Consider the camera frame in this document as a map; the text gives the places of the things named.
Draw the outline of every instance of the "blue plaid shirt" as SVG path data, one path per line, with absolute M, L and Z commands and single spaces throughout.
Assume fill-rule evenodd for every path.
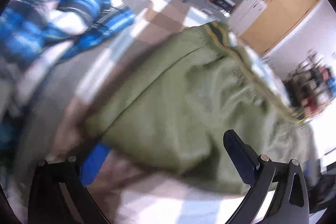
M 58 0 L 58 11 L 75 13 L 87 26 L 74 37 L 48 22 L 45 4 L 49 1 L 53 0 L 11 0 L 0 17 L 0 55 L 21 71 L 51 45 L 66 39 L 76 41 L 63 61 L 131 25 L 135 17 L 126 5 L 114 7 L 111 0 Z

